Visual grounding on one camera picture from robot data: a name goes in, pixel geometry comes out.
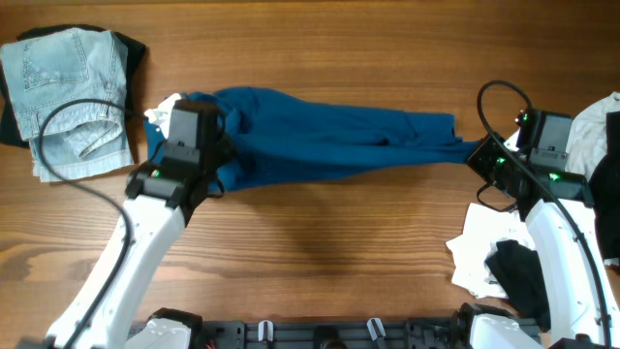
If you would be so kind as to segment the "blue polo shirt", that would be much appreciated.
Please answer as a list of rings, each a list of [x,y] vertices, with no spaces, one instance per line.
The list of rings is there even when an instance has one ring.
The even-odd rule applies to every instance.
[[[226,116],[235,155],[218,176],[228,192],[396,166],[462,164],[476,146],[457,136],[450,113],[308,102],[249,86],[187,97],[214,103]]]

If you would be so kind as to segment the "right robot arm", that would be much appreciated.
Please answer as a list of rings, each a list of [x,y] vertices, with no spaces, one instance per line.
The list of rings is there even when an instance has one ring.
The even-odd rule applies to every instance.
[[[565,169],[572,120],[526,109],[508,140],[482,139],[467,164],[514,199],[469,205],[463,232],[448,241],[451,281],[477,298],[503,298],[551,333],[554,346],[616,348],[619,306],[595,236],[594,200],[581,174]]]

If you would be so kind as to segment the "white t-shirt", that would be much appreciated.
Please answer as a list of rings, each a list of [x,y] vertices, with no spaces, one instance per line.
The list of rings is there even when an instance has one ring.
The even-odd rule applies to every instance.
[[[586,160],[569,165],[577,174],[567,174],[577,188],[571,195],[560,192],[560,176],[542,177],[544,184],[554,183],[555,195],[566,206],[584,233],[593,256],[603,265],[616,265],[600,251],[595,229],[594,199],[587,187],[585,171],[593,168]],[[543,269],[535,242],[526,229],[526,216],[538,201],[548,198],[536,185],[528,186],[528,194],[516,200],[515,206],[497,210],[483,204],[469,205],[462,234],[447,242],[456,269],[451,282],[467,289],[477,298],[516,298],[518,295],[544,296]]]

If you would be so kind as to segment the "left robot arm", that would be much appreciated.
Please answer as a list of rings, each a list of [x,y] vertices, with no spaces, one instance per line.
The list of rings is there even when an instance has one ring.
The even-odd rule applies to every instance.
[[[131,172],[120,218],[94,269],[42,340],[20,348],[192,348],[202,318],[163,309],[130,329],[154,272],[185,232],[194,210],[225,188],[217,170],[233,157],[226,116],[214,103],[181,98],[170,112],[160,163]]]

